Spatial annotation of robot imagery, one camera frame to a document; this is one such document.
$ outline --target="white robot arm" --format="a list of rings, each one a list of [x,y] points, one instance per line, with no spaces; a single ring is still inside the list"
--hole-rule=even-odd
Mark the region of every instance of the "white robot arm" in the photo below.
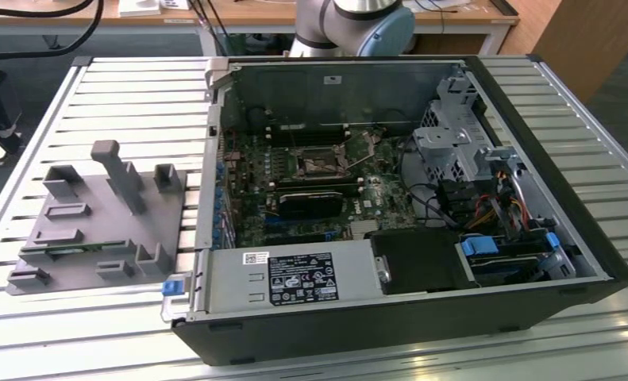
[[[291,57],[397,56],[414,30],[401,0],[298,0]]]

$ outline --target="blue latch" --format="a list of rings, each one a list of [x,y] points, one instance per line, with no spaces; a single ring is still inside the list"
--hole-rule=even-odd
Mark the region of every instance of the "blue latch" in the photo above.
[[[185,281],[167,280],[163,282],[162,294],[163,296],[185,295]]]
[[[561,247],[559,236],[557,235],[557,233],[547,233],[547,241],[549,244],[551,244],[554,250]]]
[[[474,246],[471,246],[471,244],[467,241],[462,242],[462,251],[465,252],[466,256],[473,256],[475,253]]]
[[[462,251],[466,256],[498,254],[501,252],[491,236],[469,237],[462,242]]]

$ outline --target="warning label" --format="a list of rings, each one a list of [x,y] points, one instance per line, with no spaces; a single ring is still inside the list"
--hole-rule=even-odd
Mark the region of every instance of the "warning label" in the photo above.
[[[333,254],[271,257],[270,296],[274,306],[339,300]]]

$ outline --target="slotted metal table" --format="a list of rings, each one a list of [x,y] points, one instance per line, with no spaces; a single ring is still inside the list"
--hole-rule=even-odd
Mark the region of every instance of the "slotted metal table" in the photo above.
[[[482,59],[628,262],[628,155],[543,63]],[[205,66],[195,57],[98,58],[70,69],[0,194],[0,379],[628,379],[628,288],[527,331],[223,368],[205,365],[169,331],[159,284],[8,296],[44,202],[40,179],[54,164],[102,173],[96,139],[118,139],[140,171],[163,162],[190,171],[178,269],[191,268]]]

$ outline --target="wooden desk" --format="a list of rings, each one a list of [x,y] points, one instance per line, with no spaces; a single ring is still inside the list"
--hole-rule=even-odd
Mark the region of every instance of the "wooden desk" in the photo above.
[[[628,0],[509,0],[523,21],[502,54],[542,56],[587,102],[628,53]]]
[[[56,10],[76,4],[79,0],[52,2],[51,0],[0,0],[0,7],[16,10]],[[275,4],[259,0],[214,0],[219,16],[230,33],[294,33],[295,4]],[[162,14],[142,17],[118,15],[118,0],[106,0],[103,20],[96,33],[197,33],[201,36],[203,53],[215,56],[215,44],[210,33],[201,27],[191,10],[162,10]],[[76,34],[91,22],[95,5],[62,18],[14,18],[0,17],[0,34],[54,35]],[[415,14],[415,34],[442,34],[441,13],[419,12]],[[443,13],[446,30],[443,34],[485,35],[481,54],[495,54],[502,46],[511,25],[518,17],[502,15],[490,0],[475,0],[458,9],[458,13]]]

